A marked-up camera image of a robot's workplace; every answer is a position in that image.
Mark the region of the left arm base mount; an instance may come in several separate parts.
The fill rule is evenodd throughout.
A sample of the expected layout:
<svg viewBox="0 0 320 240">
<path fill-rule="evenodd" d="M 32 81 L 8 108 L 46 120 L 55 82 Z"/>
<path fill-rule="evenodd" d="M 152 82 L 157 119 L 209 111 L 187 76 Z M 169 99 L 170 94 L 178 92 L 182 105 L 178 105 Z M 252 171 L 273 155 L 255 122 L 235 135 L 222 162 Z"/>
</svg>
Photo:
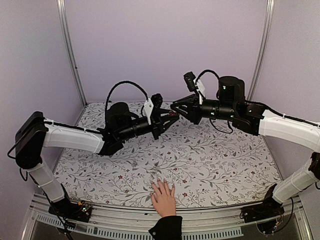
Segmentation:
<svg viewBox="0 0 320 240">
<path fill-rule="evenodd" d="M 83 200 L 73 203 L 68 199 L 58 202 L 49 201 L 48 212 L 58 217 L 88 223 L 92 215 L 92 205 Z"/>
</svg>

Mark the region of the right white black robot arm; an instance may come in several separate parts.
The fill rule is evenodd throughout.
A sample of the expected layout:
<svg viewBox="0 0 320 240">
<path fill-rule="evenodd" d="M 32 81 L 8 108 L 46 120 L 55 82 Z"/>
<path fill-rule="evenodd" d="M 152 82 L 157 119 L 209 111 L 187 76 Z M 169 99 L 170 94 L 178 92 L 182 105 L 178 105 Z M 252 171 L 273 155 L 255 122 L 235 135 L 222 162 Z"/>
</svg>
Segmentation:
<svg viewBox="0 0 320 240">
<path fill-rule="evenodd" d="M 234 76 L 218 78 L 217 99 L 206 99 L 205 88 L 189 72 L 184 76 L 193 94 L 174 101 L 171 109 L 197 125 L 201 119 L 226 120 L 244 133 L 275 137 L 296 143 L 313 152 L 305 165 L 285 180 L 270 187 L 259 206 L 262 218 L 269 218 L 290 197 L 320 180 L 320 125 L 279 113 L 264 103 L 245 99 L 245 83 Z"/>
</svg>

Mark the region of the black sleeved forearm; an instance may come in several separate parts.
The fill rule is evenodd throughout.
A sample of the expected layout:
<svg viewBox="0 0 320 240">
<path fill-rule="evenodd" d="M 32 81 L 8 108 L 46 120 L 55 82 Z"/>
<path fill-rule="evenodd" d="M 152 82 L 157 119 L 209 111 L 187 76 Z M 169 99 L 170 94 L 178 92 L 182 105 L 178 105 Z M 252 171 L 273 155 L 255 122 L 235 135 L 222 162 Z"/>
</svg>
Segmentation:
<svg viewBox="0 0 320 240">
<path fill-rule="evenodd" d="M 159 219 L 148 232 L 154 240 L 181 240 L 182 221 L 181 216 L 165 216 Z"/>
</svg>

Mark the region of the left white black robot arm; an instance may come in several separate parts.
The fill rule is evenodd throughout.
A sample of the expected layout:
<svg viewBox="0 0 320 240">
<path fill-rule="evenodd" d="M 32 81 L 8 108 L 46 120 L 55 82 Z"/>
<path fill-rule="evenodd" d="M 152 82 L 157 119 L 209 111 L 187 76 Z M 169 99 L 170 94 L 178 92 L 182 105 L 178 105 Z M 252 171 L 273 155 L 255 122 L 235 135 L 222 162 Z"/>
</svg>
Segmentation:
<svg viewBox="0 0 320 240">
<path fill-rule="evenodd" d="M 70 217 L 75 211 L 74 205 L 42 159 L 42 149 L 76 149 L 111 156 L 121 150 L 127 140 L 149 133 L 157 140 L 179 120 L 178 113 L 149 102 L 144 104 L 143 111 L 144 116 L 138 116 L 129 111 L 126 103 L 115 103 L 105 112 L 105 126 L 96 130 L 54 122 L 36 111 L 16 133 L 15 144 L 7 156 L 36 181 L 63 217 Z"/>
</svg>

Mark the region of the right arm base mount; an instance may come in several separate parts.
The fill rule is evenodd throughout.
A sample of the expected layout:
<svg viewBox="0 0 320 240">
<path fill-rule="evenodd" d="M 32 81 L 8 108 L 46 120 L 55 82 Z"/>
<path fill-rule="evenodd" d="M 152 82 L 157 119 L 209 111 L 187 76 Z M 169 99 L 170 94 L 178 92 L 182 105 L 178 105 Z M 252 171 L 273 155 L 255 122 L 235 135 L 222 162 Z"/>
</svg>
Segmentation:
<svg viewBox="0 0 320 240">
<path fill-rule="evenodd" d="M 275 201 L 272 193 L 268 193 L 261 203 L 242 207 L 239 218 L 243 219 L 245 223 L 250 223 L 279 216 L 278 220 L 274 218 L 273 220 L 259 223 L 257 226 L 261 233 L 270 235 L 277 231 L 277 228 L 282 223 L 284 213 L 283 204 Z"/>
</svg>

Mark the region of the person's hand with painted nails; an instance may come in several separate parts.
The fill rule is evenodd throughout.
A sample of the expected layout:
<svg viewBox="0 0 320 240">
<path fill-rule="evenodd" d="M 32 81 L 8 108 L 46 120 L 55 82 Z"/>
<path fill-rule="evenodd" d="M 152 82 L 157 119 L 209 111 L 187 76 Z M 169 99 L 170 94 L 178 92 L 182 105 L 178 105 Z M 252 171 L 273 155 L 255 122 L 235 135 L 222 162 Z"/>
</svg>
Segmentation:
<svg viewBox="0 0 320 240">
<path fill-rule="evenodd" d="M 169 184 L 166 180 L 157 180 L 157 183 L 152 183 L 154 190 L 151 193 L 151 202 L 155 211 L 162 217 L 176 216 L 176 199 L 175 199 L 175 186 L 169 188 Z"/>
</svg>

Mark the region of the red nail polish bottle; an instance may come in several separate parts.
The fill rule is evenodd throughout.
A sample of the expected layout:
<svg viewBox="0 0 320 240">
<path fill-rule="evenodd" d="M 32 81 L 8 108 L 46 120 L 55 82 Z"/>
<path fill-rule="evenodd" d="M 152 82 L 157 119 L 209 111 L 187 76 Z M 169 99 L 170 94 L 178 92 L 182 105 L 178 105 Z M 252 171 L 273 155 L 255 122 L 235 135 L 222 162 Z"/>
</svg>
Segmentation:
<svg viewBox="0 0 320 240">
<path fill-rule="evenodd" d="M 175 112 L 175 111 L 169 111 L 169 116 L 171 116 L 171 117 L 178 117 L 179 116 L 179 114 L 177 113 L 177 112 Z"/>
</svg>

